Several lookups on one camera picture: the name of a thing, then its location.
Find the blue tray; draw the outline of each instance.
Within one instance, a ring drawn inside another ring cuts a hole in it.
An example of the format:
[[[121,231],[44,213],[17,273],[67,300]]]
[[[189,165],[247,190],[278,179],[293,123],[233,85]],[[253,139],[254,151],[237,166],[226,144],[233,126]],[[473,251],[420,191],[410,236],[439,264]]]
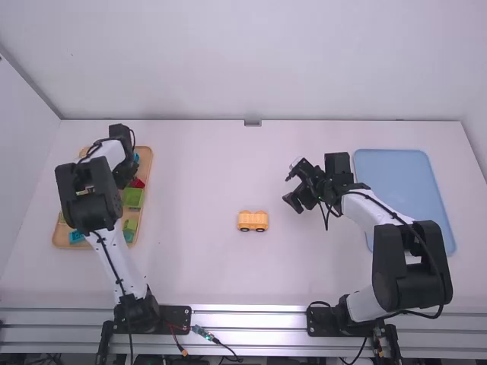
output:
[[[433,220],[441,228],[447,255],[457,250],[450,222],[428,155],[417,150],[357,150],[355,173],[380,200],[418,221]],[[367,236],[372,251],[374,240]]]

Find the white wall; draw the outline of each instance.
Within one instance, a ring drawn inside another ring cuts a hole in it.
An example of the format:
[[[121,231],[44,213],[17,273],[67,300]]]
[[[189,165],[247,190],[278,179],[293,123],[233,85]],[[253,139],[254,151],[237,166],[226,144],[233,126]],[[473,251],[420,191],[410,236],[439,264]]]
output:
[[[56,135],[59,118],[7,60],[0,57],[2,273]]]
[[[487,85],[466,109],[463,127],[487,180]]]
[[[485,14],[483,0],[0,0],[0,43],[65,118],[462,119],[487,173]]]

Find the yellow toy car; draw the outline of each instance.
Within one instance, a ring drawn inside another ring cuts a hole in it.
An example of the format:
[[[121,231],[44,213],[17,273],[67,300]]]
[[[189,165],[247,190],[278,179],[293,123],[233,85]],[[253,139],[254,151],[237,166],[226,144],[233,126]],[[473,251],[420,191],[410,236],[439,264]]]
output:
[[[241,211],[238,214],[237,228],[242,232],[248,232],[249,230],[264,232],[269,228],[269,216],[264,211],[256,213]]]

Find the robotic arm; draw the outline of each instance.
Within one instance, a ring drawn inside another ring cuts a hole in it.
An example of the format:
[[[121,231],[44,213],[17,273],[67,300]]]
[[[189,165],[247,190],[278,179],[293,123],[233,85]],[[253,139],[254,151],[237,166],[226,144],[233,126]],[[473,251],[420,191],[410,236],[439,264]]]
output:
[[[348,153],[325,154],[325,171],[305,158],[291,166],[301,184],[283,196],[303,212],[323,202],[336,215],[345,215],[374,235],[372,284],[340,298],[333,309],[340,331],[388,313],[448,304],[453,288],[440,227],[433,221],[415,221],[381,202],[364,183],[354,182]],[[405,251],[421,257],[407,264]]]
[[[160,320],[159,305],[129,257],[120,218],[119,189],[134,178],[130,129],[109,127],[109,138],[93,143],[85,157],[55,169],[62,213],[66,223],[84,234],[103,263],[115,295],[115,323],[128,323],[134,332],[147,332]]]

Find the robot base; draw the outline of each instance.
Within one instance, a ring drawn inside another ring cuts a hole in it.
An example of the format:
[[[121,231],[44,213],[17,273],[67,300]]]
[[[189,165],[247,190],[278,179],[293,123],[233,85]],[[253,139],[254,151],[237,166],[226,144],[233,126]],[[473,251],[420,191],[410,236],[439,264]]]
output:
[[[149,331],[141,331],[140,329],[131,328],[132,334],[146,334],[146,335],[172,335],[171,328],[168,323],[176,325],[173,327],[175,335],[188,335],[191,331],[191,313],[190,306],[159,306],[160,320]],[[124,325],[117,325],[113,333],[127,334],[127,328]]]
[[[346,321],[340,306],[314,306],[306,310],[307,333],[310,337],[367,337],[377,322]]]

